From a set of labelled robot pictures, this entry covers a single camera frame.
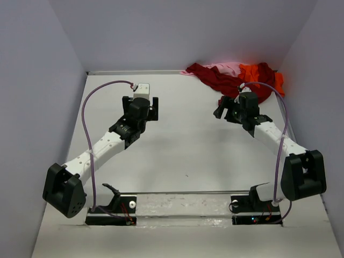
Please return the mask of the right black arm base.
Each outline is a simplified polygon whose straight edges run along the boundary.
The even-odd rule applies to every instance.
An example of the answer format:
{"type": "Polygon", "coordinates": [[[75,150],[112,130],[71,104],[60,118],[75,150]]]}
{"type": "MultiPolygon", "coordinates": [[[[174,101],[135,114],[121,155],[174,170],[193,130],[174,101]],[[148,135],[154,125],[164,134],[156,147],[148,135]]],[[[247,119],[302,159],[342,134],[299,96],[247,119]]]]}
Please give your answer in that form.
{"type": "Polygon", "coordinates": [[[261,201],[256,186],[247,194],[231,196],[228,209],[232,213],[233,225],[283,224],[279,221],[282,218],[280,207],[272,206],[270,201],[261,201]]]}

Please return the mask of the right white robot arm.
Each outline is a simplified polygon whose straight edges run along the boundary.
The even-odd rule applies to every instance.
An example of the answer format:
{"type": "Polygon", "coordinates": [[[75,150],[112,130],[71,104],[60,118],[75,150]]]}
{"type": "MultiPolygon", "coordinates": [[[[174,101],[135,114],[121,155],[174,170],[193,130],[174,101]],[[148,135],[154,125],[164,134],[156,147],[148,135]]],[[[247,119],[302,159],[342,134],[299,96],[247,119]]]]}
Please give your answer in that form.
{"type": "Polygon", "coordinates": [[[247,204],[252,210],[261,210],[267,202],[278,205],[284,199],[293,202],[327,190],[323,155],[295,143],[270,117],[261,114],[255,93],[242,92],[237,98],[225,96],[213,114],[217,119],[240,124],[277,156],[274,181],[255,185],[249,191],[247,204]]]}

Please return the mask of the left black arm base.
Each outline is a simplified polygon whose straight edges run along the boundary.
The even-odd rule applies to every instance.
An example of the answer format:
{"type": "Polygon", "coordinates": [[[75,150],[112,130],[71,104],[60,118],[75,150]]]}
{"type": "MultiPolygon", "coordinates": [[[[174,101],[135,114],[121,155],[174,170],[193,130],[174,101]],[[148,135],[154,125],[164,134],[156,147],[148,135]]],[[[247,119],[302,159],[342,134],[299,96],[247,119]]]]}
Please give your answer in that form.
{"type": "Polygon", "coordinates": [[[97,207],[92,210],[92,199],[85,207],[85,224],[89,226],[135,226],[137,223],[137,195],[120,193],[113,186],[103,183],[97,189],[97,207]]]}

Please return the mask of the dark red t shirt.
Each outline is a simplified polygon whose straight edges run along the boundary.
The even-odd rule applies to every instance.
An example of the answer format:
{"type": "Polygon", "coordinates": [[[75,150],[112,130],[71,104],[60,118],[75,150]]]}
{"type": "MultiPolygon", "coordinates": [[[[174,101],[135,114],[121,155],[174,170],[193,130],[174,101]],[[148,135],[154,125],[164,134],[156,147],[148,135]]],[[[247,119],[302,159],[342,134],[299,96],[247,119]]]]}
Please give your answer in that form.
{"type": "Polygon", "coordinates": [[[238,86],[243,83],[248,83],[240,79],[239,77],[231,77],[226,75],[218,75],[216,77],[201,75],[196,77],[213,90],[221,92],[223,95],[229,96],[231,98],[236,98],[236,96],[239,94],[238,86]]]}

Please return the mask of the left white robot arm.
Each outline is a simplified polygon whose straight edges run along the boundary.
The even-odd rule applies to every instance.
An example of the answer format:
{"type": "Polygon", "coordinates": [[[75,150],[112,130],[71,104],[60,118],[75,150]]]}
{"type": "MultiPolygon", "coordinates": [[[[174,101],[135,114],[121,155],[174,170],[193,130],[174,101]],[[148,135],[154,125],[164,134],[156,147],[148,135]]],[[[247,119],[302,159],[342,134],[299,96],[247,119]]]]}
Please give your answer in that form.
{"type": "Polygon", "coordinates": [[[42,197],[65,217],[76,216],[97,200],[96,188],[87,192],[84,185],[95,180],[95,172],[109,159],[129,148],[159,118],[159,99],[122,98],[124,114],[89,149],[63,165],[54,163],[47,171],[42,197]]]}

